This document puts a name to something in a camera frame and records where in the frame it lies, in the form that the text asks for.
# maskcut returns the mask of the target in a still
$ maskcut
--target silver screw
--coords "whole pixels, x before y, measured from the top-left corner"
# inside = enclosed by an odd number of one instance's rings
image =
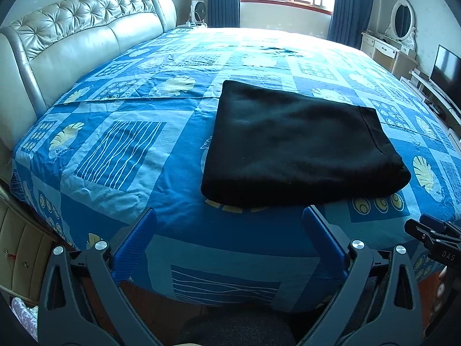
[[[397,246],[396,251],[400,255],[405,255],[407,253],[407,249],[405,247],[403,247],[403,246]]]
[[[98,250],[98,251],[101,251],[103,249],[105,249],[107,247],[107,242],[106,241],[99,241],[98,243],[96,243],[95,245],[95,248]]]
[[[53,250],[53,253],[55,255],[61,255],[63,252],[64,252],[64,247],[63,246],[55,247],[54,250]]]
[[[356,239],[352,241],[352,247],[354,247],[355,249],[362,249],[365,247],[365,244],[362,241]]]

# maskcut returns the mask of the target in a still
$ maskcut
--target bed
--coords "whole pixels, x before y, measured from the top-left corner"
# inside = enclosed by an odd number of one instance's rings
[[[121,8],[108,17],[114,1]],[[338,283],[301,226],[303,206],[241,209],[200,192],[222,83],[238,80],[375,108],[410,184],[317,207],[351,239],[404,245],[418,280],[440,268],[403,224],[424,213],[458,222],[461,160],[427,107],[365,54],[278,31],[175,29],[171,0],[53,6],[0,31],[12,67],[0,75],[0,125],[10,191],[70,245],[110,240],[151,206],[158,230],[131,276],[140,287],[285,312],[333,294]],[[54,24],[37,23],[50,16]]]

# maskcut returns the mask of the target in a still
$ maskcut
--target beige leather bed frame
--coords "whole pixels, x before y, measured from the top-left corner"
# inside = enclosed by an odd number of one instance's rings
[[[8,192],[13,148],[80,77],[176,19],[172,0],[63,0],[0,27],[1,290],[36,303],[55,240]]]

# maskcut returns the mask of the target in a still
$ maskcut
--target flat screen tv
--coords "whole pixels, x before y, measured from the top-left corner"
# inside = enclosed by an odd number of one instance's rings
[[[430,80],[461,109],[461,58],[439,46]]]

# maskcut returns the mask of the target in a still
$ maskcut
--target folded black clothing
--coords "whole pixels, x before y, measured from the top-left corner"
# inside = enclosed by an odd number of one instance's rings
[[[241,208],[392,195],[411,178],[373,108],[226,80],[201,191]]]

